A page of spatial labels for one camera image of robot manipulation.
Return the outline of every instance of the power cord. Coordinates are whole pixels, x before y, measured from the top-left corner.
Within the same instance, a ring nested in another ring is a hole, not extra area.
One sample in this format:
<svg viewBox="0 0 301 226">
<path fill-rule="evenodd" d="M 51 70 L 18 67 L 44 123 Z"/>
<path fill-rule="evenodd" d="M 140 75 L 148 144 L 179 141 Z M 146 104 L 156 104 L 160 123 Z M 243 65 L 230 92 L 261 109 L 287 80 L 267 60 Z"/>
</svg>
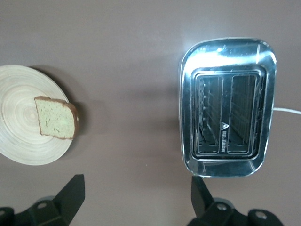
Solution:
<svg viewBox="0 0 301 226">
<path fill-rule="evenodd" d="M 289 112 L 293 114 L 301 114 L 301 111 L 289 109 L 289 108 L 282 108 L 282 107 L 274 107 L 273 111 L 279 111 L 279 112 Z"/>
</svg>

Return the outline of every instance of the toaster logo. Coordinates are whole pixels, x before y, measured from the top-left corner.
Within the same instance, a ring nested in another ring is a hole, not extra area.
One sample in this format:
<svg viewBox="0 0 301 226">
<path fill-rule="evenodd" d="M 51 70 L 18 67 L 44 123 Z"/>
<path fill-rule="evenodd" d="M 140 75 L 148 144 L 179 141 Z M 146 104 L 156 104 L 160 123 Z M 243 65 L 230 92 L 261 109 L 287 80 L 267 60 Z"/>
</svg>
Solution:
<svg viewBox="0 0 301 226">
<path fill-rule="evenodd" d="M 229 125 L 228 125 L 228 124 L 226 124 L 226 123 L 222 122 L 222 130 L 224 130 L 224 129 L 228 128 L 228 127 L 229 127 Z"/>
<path fill-rule="evenodd" d="M 229 125 L 222 122 L 222 129 L 221 129 L 221 132 L 222 132 L 222 143 L 221 143 L 221 152 L 224 153 L 226 152 L 227 150 L 227 140 L 228 140 L 228 130 L 227 128 L 229 128 Z"/>
</svg>

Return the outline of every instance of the slice of bread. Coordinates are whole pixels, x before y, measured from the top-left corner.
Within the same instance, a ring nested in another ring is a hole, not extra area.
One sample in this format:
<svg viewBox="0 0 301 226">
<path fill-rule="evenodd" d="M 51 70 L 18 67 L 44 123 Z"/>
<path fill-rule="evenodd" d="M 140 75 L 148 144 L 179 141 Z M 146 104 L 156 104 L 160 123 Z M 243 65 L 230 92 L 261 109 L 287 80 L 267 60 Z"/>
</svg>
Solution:
<svg viewBox="0 0 301 226">
<path fill-rule="evenodd" d="M 64 100 L 35 97 L 41 135 L 73 139 L 78 131 L 77 111 Z"/>
</svg>

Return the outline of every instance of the stainless steel toaster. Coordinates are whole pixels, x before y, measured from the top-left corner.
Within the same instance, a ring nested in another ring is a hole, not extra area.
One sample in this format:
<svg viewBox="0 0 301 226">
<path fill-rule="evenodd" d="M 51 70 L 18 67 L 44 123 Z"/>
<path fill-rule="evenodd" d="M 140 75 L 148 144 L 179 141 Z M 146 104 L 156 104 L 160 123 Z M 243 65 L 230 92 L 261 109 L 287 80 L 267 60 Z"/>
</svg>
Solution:
<svg viewBox="0 0 301 226">
<path fill-rule="evenodd" d="M 180 132 L 188 170 L 203 177 L 256 172 L 267 149 L 276 57 L 264 41 L 201 42 L 180 66 Z"/>
</svg>

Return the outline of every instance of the wooden plate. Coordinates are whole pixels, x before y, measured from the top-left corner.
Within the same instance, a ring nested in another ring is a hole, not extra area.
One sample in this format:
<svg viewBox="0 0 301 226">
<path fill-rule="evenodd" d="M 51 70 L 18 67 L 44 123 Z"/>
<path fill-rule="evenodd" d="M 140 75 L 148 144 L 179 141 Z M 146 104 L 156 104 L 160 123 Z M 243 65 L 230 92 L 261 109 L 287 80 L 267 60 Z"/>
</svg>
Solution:
<svg viewBox="0 0 301 226">
<path fill-rule="evenodd" d="M 49 77 L 29 67 L 0 66 L 0 153 L 26 165 L 60 158 L 72 140 L 42 136 L 34 102 L 37 96 L 68 99 Z"/>
</svg>

